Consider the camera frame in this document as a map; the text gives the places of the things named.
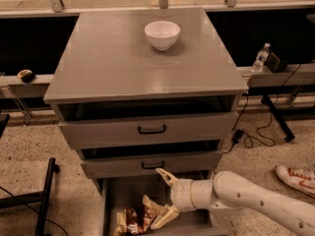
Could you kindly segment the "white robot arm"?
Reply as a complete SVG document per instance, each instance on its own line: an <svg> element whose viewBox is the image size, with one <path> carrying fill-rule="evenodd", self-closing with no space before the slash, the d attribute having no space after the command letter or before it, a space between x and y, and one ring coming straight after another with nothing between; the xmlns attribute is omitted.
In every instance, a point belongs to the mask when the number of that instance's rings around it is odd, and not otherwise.
<svg viewBox="0 0 315 236"><path fill-rule="evenodd" d="M164 227L181 212L237 211L244 207L256 210L297 236L315 236L315 206L264 189L230 171L215 174L209 180L176 178L168 171L156 172L170 187L172 205L165 205L151 224L151 229Z"/></svg>

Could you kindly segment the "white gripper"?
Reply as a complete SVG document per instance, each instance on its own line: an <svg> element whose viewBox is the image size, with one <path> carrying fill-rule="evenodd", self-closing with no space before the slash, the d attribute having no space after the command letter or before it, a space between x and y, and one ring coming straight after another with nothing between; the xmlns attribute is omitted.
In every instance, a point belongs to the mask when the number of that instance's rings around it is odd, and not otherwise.
<svg viewBox="0 0 315 236"><path fill-rule="evenodd" d="M195 211L197 209L209 210L213 192L212 180L177 179L174 175L157 168L156 172L164 182L171 187L170 199L173 206L165 205L151 224L152 230L164 227L175 219L180 212Z"/></svg>

